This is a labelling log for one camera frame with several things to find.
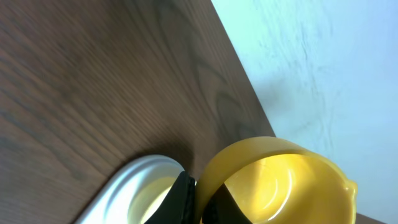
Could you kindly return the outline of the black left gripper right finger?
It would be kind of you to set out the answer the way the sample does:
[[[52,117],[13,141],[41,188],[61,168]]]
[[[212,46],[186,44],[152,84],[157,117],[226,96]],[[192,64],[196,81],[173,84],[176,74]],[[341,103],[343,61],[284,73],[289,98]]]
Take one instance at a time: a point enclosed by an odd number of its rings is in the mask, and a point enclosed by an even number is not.
[[[252,224],[240,210],[225,184],[208,202],[201,221],[203,224]]]

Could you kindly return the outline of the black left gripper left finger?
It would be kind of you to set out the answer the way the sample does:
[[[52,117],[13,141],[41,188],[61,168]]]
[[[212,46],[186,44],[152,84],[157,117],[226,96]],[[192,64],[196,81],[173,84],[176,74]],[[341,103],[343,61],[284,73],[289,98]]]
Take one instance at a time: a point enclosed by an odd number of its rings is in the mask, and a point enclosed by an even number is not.
[[[194,208],[195,179],[183,171],[145,224],[192,224]]]

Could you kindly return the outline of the yellow plastic measuring scoop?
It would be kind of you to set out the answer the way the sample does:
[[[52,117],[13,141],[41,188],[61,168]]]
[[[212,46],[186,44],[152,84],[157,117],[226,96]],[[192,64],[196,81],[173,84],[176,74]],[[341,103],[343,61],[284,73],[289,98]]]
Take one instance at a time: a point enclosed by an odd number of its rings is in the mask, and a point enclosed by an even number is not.
[[[251,223],[356,221],[358,185],[329,159],[290,141],[260,136],[217,153],[196,184],[194,221],[222,187]]]

